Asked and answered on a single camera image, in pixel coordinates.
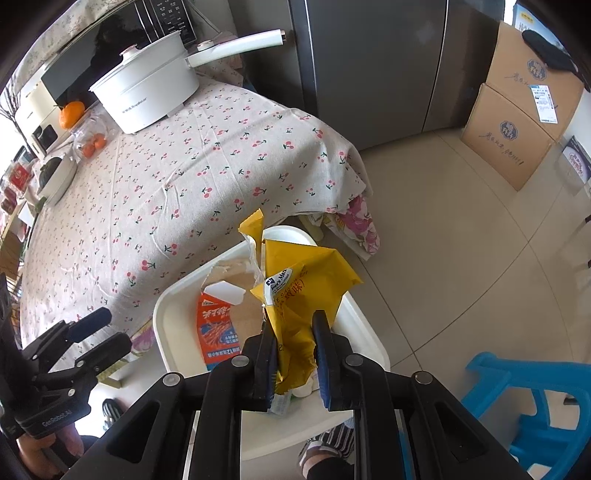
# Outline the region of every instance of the microwave oven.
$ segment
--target microwave oven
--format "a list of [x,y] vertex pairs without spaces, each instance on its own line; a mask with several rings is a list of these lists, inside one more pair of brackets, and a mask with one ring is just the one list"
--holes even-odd
[[180,30],[186,47],[196,43],[183,0],[125,2],[70,42],[50,63],[41,82],[58,107],[74,100],[89,107],[97,99],[88,88],[122,61],[122,51],[134,44],[143,48],[175,30]]

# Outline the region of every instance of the white cooking pot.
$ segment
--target white cooking pot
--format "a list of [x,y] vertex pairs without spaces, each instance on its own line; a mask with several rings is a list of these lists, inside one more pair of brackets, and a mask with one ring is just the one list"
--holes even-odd
[[283,30],[272,30],[219,45],[206,41],[190,56],[180,32],[175,31],[141,50],[132,46],[123,51],[123,61],[89,90],[121,130],[132,134],[183,107],[199,87],[195,67],[237,53],[282,45],[284,40]]

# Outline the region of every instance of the orange fruit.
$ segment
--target orange fruit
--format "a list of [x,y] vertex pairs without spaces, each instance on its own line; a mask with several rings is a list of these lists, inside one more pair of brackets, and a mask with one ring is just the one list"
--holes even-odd
[[107,139],[105,138],[105,136],[103,134],[96,134],[93,138],[92,141],[95,145],[95,148],[97,150],[100,150],[101,148],[104,148],[105,145],[107,144]]
[[82,147],[82,155],[86,158],[90,158],[95,153],[95,146],[92,143],[87,143]]
[[68,103],[60,112],[60,127],[72,128],[82,115],[84,115],[84,103],[75,101]]

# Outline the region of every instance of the pot lid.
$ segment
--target pot lid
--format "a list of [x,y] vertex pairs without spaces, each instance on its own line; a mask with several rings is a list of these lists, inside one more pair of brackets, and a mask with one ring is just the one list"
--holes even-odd
[[146,52],[148,52],[148,54],[149,54],[150,51],[154,49],[154,46],[156,46],[157,44],[168,42],[173,37],[178,37],[179,40],[180,40],[180,36],[181,36],[181,32],[179,30],[175,30],[174,32],[169,33],[165,37],[159,38],[155,42],[152,42],[152,43],[146,45],[142,49],[136,48],[137,44],[134,44],[134,45],[131,45],[131,46],[127,47],[124,51],[122,51],[119,54],[119,55],[121,55],[123,57],[123,60],[121,61],[121,63],[119,63],[112,70],[110,70],[107,73],[105,73],[100,79],[98,79],[96,82],[94,82],[90,86],[90,88],[88,88],[88,89],[91,92],[94,92],[95,89],[97,89],[99,86],[101,86],[107,80],[109,80],[112,76],[117,75],[121,70],[123,70],[124,68],[126,68],[126,66],[129,65],[130,63],[132,63],[133,60],[135,60],[136,58],[138,58],[140,56],[145,56],[146,55]]

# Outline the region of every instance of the tablecloth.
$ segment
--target tablecloth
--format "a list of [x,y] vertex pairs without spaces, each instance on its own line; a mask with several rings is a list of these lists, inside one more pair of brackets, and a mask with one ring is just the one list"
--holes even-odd
[[119,134],[80,162],[63,198],[39,215],[25,257],[23,345],[59,320],[102,306],[113,314],[57,367],[116,331],[140,331],[134,348],[146,349],[158,296],[241,241],[238,225],[258,208],[267,226],[316,213],[359,252],[379,247],[364,199],[368,179],[351,143],[298,109],[201,83],[172,118]]

